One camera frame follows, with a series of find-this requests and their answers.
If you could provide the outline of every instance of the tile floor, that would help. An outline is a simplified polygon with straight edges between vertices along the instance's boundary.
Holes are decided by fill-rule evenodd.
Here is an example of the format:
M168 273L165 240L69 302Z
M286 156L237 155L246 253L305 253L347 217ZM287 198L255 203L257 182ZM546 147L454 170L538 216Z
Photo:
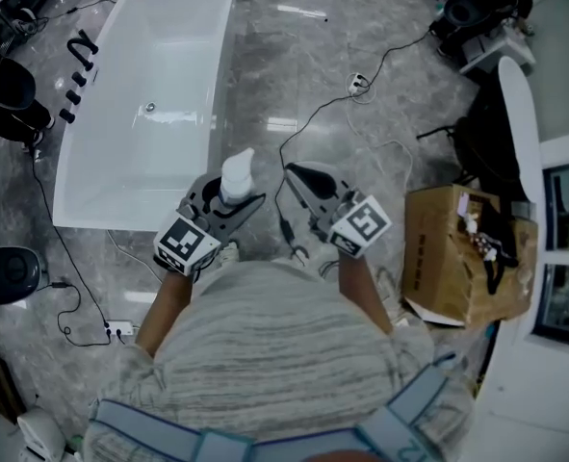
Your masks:
M49 0L40 15L94 1ZM226 152L253 146L257 185L273 194L281 176L277 146L320 104L342 95L350 73L373 76L387 48L420 37L435 4L435 0L237 0ZM51 112L65 105L65 90L77 69L65 42L81 28L95 39L111 8L104 2L51 20L42 33L13 53L35 75L39 101ZM397 144L372 150L369 145L397 140L407 146L414 157L408 190L452 181L459 168L449 142L440 136L417 142L415 135L456 120L472 102L476 87L435 53L435 42L427 37L387 58L375 91L371 104L341 102L322 110L286 147L285 157L337 164L362 190L377 197L395 225L373 246L369 259L373 267L384 266L397 277L403 248L403 182L410 162ZM349 127L347 108L359 135ZM63 130L64 123L58 121L41 145L37 161L49 203ZM281 206L314 263L333 255L309 235L307 214L287 191ZM140 323L158 288L152 275L118 253L104 231L62 228L61 232L107 318ZM114 236L122 247L150 260L152 234L116 231ZM287 254L272 197L238 238L243 259ZM53 278L79 284L45 213L29 158L18 144L1 139L0 244L38 249L46 256ZM102 341L97 310L80 289L81 308L62 316L62 321L71 327L75 341ZM0 355L11 366L25 402L31 405L39 396L38 404L55 415L68 436L85 429L88 403L100 374L119 347L113 342L109 347L78 348L65 340L57 315L75 301L70 289L49 289L30 297L25 307L0 308Z

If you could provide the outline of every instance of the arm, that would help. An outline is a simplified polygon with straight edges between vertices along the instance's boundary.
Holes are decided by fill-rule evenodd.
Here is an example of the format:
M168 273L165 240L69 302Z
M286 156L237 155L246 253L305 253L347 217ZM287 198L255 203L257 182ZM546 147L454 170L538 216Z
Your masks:
M365 257L354 259L340 252L339 282L340 293L361 308L384 333L393 331Z
M142 322L136 344L151 357L167 336L179 314L190 304L192 278L167 272L155 301Z

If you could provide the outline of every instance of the bathtub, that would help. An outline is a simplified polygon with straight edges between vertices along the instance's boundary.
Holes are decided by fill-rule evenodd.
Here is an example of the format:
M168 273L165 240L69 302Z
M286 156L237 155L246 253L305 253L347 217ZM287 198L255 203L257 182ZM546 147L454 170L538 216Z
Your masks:
M93 68L77 62L88 82L65 125L56 226L157 231L219 168L234 2L118 0Z

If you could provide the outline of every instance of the gray shirt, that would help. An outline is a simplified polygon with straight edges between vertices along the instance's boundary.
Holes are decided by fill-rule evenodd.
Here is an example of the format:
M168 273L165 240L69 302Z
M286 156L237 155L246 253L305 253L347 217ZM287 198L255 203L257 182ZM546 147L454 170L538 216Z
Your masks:
M193 298L154 359L126 346L98 399L194 429L272 440L353 426L432 355L427 332L385 335L332 284L284 264L244 262ZM471 411L472 397L451 381L418 427L453 458ZM84 457L163 460L97 424Z

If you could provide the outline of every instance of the harness strap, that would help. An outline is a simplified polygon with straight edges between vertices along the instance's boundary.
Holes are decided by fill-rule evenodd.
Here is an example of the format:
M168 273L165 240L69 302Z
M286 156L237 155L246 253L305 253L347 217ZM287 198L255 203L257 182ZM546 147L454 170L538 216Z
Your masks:
M425 367L386 406L353 429L340 429L254 444L249 438L196 431L114 400L99 403L92 423L177 462L301 462L336 450L370 451L392 462L432 462L440 455L414 424L443 389L447 378Z

